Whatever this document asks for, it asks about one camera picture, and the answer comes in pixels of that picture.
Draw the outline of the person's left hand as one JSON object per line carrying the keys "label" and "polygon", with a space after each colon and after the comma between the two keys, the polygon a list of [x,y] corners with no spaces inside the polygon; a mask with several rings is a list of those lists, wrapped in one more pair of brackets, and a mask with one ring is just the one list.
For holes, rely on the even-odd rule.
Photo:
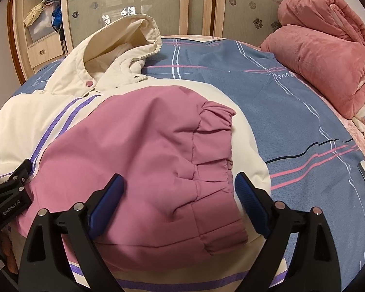
{"label": "person's left hand", "polygon": [[9,236],[3,231],[0,232],[0,247],[5,255],[6,265],[9,271],[13,274],[18,274],[18,265],[12,250],[12,241],[10,241]]}

